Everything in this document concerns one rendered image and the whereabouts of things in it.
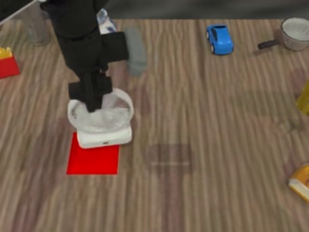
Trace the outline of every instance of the transparent glass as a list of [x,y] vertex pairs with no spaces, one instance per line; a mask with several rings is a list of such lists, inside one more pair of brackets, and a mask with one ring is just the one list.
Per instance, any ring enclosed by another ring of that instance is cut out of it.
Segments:
[[22,11],[20,18],[28,35],[35,46],[44,46],[50,42],[51,35],[38,3]]

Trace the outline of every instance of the toy car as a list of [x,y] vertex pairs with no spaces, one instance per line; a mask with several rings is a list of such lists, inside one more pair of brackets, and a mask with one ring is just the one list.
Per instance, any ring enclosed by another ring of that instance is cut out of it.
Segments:
[[213,54],[227,55],[233,52],[234,44],[225,24],[208,26],[206,28],[206,36]]

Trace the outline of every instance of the wooden table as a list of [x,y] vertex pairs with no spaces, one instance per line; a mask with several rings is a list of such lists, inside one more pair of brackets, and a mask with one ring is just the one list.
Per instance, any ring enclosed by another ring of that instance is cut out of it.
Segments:
[[[210,52],[205,27],[216,22],[230,28],[232,55]],[[136,108],[118,176],[65,175],[77,78],[55,37],[33,47],[18,21],[0,32],[22,72],[0,81],[0,231],[306,231],[309,209],[286,178],[308,160],[309,121],[294,96],[308,50],[255,52],[280,20],[116,23],[140,28],[149,59],[142,78],[111,67]]]

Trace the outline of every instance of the black handle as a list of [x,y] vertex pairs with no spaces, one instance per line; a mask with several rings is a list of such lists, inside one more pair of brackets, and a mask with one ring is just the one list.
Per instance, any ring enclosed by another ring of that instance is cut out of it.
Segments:
[[266,41],[266,42],[262,42],[260,44],[258,44],[258,49],[265,49],[265,48],[269,48],[275,45],[278,45],[279,41],[278,40],[270,40],[270,41]]

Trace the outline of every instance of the french fries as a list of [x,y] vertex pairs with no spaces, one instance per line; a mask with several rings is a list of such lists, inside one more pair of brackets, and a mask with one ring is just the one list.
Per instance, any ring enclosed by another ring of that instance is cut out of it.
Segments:
[[0,47],[0,59],[6,59],[12,57],[12,50],[7,47],[7,48],[2,48]]

